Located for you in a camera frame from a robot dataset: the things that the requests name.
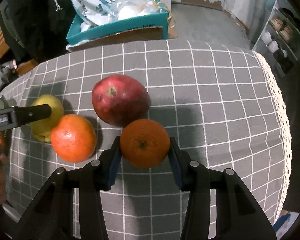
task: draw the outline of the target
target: cardboard box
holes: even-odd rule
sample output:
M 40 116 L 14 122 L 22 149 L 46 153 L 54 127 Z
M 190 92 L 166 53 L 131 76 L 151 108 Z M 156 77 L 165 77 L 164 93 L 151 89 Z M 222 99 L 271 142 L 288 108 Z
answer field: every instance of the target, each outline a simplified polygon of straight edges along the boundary
M 80 25 L 83 20 L 76 15 L 66 37 L 67 41 L 70 45 L 75 45 L 84 40 L 90 41 L 76 47 L 70 47 L 68 50 L 76 51 L 79 50 L 78 48 L 87 49 L 131 41 L 176 38 L 176 31 L 168 27 L 168 17 L 169 12 L 162 9 L 155 14 L 115 21 L 81 32 Z
M 178 37 L 178 33 L 175 28 L 168 28 L 168 39 L 175 39 Z M 150 27 L 143 29 L 136 29 L 89 41 L 85 44 L 78 45 L 75 47 L 69 47 L 70 52 L 79 51 L 83 49 L 94 48 L 103 45 L 128 43 L 132 41 L 154 41 L 162 39 L 162 28 L 161 27 Z

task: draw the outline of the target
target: shoe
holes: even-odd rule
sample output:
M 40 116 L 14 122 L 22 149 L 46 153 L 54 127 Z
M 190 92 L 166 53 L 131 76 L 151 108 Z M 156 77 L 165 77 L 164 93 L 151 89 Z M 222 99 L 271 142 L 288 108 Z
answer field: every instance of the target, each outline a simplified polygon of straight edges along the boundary
M 269 24 L 277 31 L 283 30 L 283 21 L 279 18 L 276 17 L 275 19 L 272 19 L 269 21 Z
M 291 39 L 289 41 L 289 47 L 294 53 L 297 52 L 299 45 L 298 45 L 298 42 L 296 41 L 296 39 Z
M 279 49 L 279 45 L 276 41 L 272 41 L 269 44 L 268 49 L 271 51 L 272 54 L 274 54 Z
M 269 32 L 263 33 L 261 39 L 267 46 L 272 42 L 271 34 Z
M 285 61 L 288 60 L 288 53 L 285 49 L 278 49 L 276 52 L 274 52 L 273 56 L 279 64 L 284 64 Z
M 284 63 L 281 64 L 282 71 L 286 74 L 290 69 L 293 68 L 293 63 L 291 60 L 286 60 Z
M 293 35 L 293 31 L 289 25 L 285 26 L 285 28 L 279 32 L 279 35 L 288 43 Z
M 287 8 L 279 8 L 279 11 L 300 31 L 300 20 Z

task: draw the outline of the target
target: table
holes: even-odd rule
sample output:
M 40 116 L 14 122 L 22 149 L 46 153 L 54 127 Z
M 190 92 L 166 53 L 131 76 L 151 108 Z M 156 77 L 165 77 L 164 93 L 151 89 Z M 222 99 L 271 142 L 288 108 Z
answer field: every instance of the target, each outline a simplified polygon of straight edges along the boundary
M 38 142 L 29 125 L 14 129 L 8 199 L 22 213 L 57 167 L 83 167 L 108 149 L 121 129 L 99 120 L 91 90 L 120 73 L 148 90 L 149 118 L 161 123 L 181 149 L 210 169 L 233 168 L 273 224 L 282 209 L 291 171 L 289 122 L 264 58 L 221 44 L 140 41 L 73 52 L 49 60 L 6 87 L 11 105 L 29 106 L 43 94 L 59 98 L 66 114 L 88 118 L 99 148 L 84 163 L 68 163 Z M 111 191 L 101 199 L 110 239 L 178 239 L 189 193 L 180 193 L 167 159 L 137 169 L 124 159 Z M 74 235 L 79 237 L 79 191 L 74 192 Z M 210 237 L 216 229 L 211 191 Z

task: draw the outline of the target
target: yellow pear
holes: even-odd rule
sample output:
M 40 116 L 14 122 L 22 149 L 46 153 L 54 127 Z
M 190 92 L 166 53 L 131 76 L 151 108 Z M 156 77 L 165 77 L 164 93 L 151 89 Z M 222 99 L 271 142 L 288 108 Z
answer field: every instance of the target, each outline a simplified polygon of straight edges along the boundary
M 51 107 L 49 118 L 30 123 L 33 136 L 41 142 L 51 142 L 51 131 L 65 115 L 62 103 L 53 95 L 40 96 L 31 106 L 48 104 Z

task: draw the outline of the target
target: lace trim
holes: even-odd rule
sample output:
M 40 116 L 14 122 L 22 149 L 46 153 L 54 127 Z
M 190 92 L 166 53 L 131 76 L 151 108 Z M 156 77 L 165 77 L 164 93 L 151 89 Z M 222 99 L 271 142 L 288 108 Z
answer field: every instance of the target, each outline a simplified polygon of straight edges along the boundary
M 281 90 L 279 89 L 275 77 L 270 69 L 269 64 L 266 59 L 259 53 L 254 52 L 256 57 L 258 58 L 266 76 L 268 79 L 269 87 L 274 99 L 275 107 L 277 109 L 279 122 L 282 130 L 282 141 L 284 148 L 284 181 L 281 192 L 281 199 L 278 205 L 277 214 L 275 216 L 275 221 L 279 218 L 283 203 L 287 196 L 287 190 L 290 183 L 290 174 L 291 174 L 291 160 L 292 160 L 292 150 L 291 150 L 291 134 L 290 134 L 290 125 L 289 119 L 287 117 L 286 105 L 282 98 Z

